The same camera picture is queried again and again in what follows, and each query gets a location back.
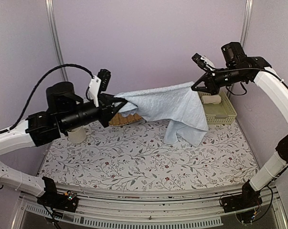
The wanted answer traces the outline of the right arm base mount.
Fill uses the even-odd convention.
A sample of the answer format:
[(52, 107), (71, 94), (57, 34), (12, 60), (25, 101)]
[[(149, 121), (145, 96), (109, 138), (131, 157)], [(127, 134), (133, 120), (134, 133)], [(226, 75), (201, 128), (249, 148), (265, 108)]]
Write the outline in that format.
[(233, 212), (251, 207), (259, 207), (262, 204), (260, 191), (255, 191), (250, 185), (250, 180), (242, 185), (242, 193), (238, 195), (224, 195), (220, 197), (220, 205), (224, 212)]

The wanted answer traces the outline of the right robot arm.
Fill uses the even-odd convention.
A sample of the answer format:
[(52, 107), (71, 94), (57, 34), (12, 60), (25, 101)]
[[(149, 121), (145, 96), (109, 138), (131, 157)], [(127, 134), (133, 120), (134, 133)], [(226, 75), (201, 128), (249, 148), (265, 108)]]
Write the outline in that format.
[[(216, 68), (203, 55), (195, 53), (192, 60), (204, 70), (193, 84), (192, 90), (216, 95), (220, 89), (236, 83), (253, 83), (270, 99), (288, 127), (288, 86), (271, 64), (260, 56), (245, 54), (239, 42), (230, 42), (221, 47), (225, 60), (224, 68)], [(278, 178), (288, 167), (288, 134), (276, 145), (270, 159), (242, 186), (238, 204), (248, 208), (259, 199), (260, 191)]]

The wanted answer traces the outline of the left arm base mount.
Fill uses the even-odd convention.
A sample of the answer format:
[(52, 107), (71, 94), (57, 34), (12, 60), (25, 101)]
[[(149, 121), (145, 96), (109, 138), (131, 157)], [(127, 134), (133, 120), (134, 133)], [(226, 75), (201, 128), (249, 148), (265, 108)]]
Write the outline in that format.
[(48, 177), (42, 177), (45, 188), (44, 194), (37, 198), (37, 203), (51, 209), (58, 209), (67, 212), (75, 213), (79, 199), (77, 194), (72, 191), (67, 191), (64, 194), (57, 192), (55, 182)]

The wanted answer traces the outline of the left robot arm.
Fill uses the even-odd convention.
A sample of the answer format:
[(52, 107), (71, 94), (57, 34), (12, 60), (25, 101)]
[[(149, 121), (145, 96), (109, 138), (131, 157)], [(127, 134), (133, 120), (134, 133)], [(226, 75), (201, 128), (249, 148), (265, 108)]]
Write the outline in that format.
[[(71, 82), (60, 82), (47, 88), (47, 111), (32, 114), (15, 127), (0, 131), (0, 156), (18, 149), (46, 145), (94, 121), (108, 127), (110, 120), (127, 103), (123, 98), (104, 93), (94, 82), (90, 82), (88, 93), (93, 100), (84, 102), (75, 94)], [(0, 184), (43, 198), (51, 207), (62, 203), (51, 178), (34, 177), (2, 162)]]

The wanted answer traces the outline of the light blue towel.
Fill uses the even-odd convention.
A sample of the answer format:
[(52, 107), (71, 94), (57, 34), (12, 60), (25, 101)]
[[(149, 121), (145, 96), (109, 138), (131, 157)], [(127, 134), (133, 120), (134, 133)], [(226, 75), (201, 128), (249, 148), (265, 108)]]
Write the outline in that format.
[(127, 100), (119, 113), (126, 117), (138, 114), (148, 122), (169, 120), (163, 142), (178, 142), (178, 136), (197, 147), (208, 132), (208, 124), (202, 102), (194, 82), (167, 87), (118, 93), (116, 98)]

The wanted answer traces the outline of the cream towel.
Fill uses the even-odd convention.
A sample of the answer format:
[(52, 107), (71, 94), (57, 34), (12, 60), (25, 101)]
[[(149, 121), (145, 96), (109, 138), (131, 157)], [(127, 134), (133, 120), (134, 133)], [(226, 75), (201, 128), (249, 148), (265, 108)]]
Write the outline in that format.
[(203, 104), (220, 104), (222, 98), (219, 95), (203, 95), (201, 101)]

